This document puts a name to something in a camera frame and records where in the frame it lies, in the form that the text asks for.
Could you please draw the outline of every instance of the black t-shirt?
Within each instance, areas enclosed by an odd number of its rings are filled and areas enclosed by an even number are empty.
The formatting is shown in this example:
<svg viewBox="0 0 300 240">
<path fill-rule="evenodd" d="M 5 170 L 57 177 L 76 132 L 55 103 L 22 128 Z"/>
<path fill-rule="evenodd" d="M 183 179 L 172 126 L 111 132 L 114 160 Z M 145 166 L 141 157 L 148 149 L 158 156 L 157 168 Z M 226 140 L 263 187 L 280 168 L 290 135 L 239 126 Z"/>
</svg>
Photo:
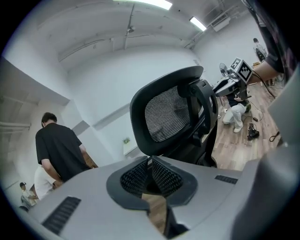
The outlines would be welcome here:
<svg viewBox="0 0 300 240">
<path fill-rule="evenodd" d="M 236 106 L 236 105 L 239 104 L 239 103 L 240 103 L 240 104 L 243 104 L 244 106 L 247 105 L 247 102 L 246 102 L 246 101 L 238 102 L 238 101 L 234 100 L 235 94 L 233 94 L 233 93 L 230 93 L 230 94 L 226 95 L 226 97 L 227 97 L 227 99 L 228 99 L 228 103 L 229 103 L 229 106 L 230 106 L 230 107 Z"/>
<path fill-rule="evenodd" d="M 82 143 L 68 127 L 50 123 L 36 134 L 37 161 L 49 159 L 65 182 L 90 169 L 79 149 Z"/>
</svg>

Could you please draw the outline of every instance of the white pants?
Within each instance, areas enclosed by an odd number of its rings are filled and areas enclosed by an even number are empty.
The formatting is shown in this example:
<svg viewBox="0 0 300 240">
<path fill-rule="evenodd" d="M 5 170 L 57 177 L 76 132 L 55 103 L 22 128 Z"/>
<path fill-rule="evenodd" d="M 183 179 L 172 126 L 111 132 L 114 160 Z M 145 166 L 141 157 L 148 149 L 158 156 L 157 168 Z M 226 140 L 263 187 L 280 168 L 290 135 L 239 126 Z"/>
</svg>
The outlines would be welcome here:
<svg viewBox="0 0 300 240">
<path fill-rule="evenodd" d="M 236 106 L 229 108 L 223 118 L 224 124 L 230 124 L 234 122 L 235 128 L 241 128 L 243 126 L 242 115 L 246 111 L 246 107 L 239 103 Z"/>
</svg>

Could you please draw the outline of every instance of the ceiling light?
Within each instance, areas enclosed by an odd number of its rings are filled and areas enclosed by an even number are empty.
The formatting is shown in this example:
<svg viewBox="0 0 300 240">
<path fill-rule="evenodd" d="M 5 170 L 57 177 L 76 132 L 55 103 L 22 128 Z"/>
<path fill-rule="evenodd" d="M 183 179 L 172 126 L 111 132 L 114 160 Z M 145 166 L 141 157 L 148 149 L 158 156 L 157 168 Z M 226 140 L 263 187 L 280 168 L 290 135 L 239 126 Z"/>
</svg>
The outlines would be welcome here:
<svg viewBox="0 0 300 240">
<path fill-rule="evenodd" d="M 191 23 L 195 24 L 198 28 L 200 28 L 202 31 L 206 30 L 206 27 L 195 17 L 193 17 L 190 20 Z"/>
<path fill-rule="evenodd" d="M 114 1 L 133 1 L 133 2 L 143 2 L 152 4 L 154 6 L 164 8 L 166 10 L 169 10 L 172 6 L 172 3 L 165 1 L 165 0 L 114 0 Z"/>
</svg>

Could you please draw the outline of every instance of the man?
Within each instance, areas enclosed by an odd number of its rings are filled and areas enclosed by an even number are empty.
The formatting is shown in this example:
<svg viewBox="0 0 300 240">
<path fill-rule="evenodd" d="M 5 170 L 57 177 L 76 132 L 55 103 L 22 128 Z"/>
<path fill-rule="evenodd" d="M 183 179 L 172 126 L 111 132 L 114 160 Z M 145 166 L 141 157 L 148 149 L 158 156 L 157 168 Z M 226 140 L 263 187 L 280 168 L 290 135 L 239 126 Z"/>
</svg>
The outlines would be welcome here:
<svg viewBox="0 0 300 240">
<path fill-rule="evenodd" d="M 71 129 L 57 124 L 53 113 L 43 115 L 42 127 L 36 134 L 37 161 L 52 178 L 66 182 L 90 169 L 85 147 Z"/>
<path fill-rule="evenodd" d="M 20 188 L 22 190 L 22 196 L 25 198 L 25 200 L 31 205 L 34 206 L 37 204 L 36 199 L 38 199 L 31 191 L 28 191 L 26 189 L 26 183 L 21 182 Z"/>
<path fill-rule="evenodd" d="M 243 128 L 243 122 L 241 120 L 242 115 L 247 109 L 247 102 L 242 101 L 239 97 L 236 97 L 233 93 L 227 96 L 230 108 L 227 110 L 224 118 L 224 124 L 230 124 L 234 122 L 234 133 L 239 133 Z"/>
<path fill-rule="evenodd" d="M 58 188 L 62 183 L 50 177 L 43 166 L 39 165 L 34 175 L 34 187 L 39 200 L 53 191 L 53 186 Z"/>
</svg>

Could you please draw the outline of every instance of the air conditioner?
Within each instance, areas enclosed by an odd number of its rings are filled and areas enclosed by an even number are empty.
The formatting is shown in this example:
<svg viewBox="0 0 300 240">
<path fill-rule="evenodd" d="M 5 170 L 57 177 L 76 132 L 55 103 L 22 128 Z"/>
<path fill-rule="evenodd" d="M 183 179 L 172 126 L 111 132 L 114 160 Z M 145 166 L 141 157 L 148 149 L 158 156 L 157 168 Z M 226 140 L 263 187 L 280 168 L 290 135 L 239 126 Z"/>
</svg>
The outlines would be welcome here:
<svg viewBox="0 0 300 240">
<path fill-rule="evenodd" d="M 217 32 L 229 24 L 230 17 L 227 14 L 222 14 L 214 19 L 211 23 L 213 29 Z"/>
</svg>

